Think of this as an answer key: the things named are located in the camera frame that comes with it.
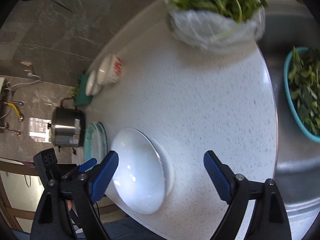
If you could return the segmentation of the person's left hand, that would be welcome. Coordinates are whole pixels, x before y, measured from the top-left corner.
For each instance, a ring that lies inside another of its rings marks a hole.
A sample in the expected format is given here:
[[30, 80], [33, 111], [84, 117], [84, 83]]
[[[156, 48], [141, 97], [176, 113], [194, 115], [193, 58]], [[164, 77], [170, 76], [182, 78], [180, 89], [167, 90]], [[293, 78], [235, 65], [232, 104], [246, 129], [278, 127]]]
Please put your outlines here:
[[68, 211], [71, 213], [73, 212], [73, 202], [71, 200], [66, 200], [66, 204], [67, 204], [67, 207], [68, 207]]

